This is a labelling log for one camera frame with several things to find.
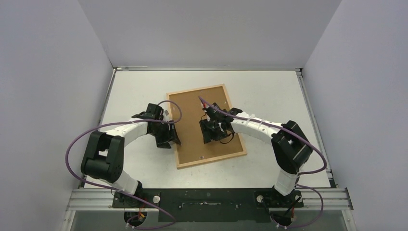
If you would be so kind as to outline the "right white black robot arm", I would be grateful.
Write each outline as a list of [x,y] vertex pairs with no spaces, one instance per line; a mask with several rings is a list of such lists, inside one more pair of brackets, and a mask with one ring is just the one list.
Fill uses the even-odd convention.
[[216,103],[211,106],[203,104],[202,110],[206,118],[202,118],[199,125],[204,143],[221,141],[240,133],[271,144],[280,171],[271,189],[270,205],[284,207],[300,202],[294,189],[313,150],[305,144],[307,138],[296,122],[273,123],[238,108],[221,110]]

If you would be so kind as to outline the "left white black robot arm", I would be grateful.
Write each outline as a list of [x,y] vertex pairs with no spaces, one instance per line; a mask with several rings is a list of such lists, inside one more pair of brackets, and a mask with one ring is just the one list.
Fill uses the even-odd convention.
[[81,172],[125,192],[123,200],[131,207],[141,206],[145,200],[142,183],[124,171],[124,151],[128,144],[145,135],[153,136],[158,148],[170,149],[171,142],[181,144],[175,121],[168,118],[160,104],[149,103],[146,110],[133,115],[129,123],[90,134]]

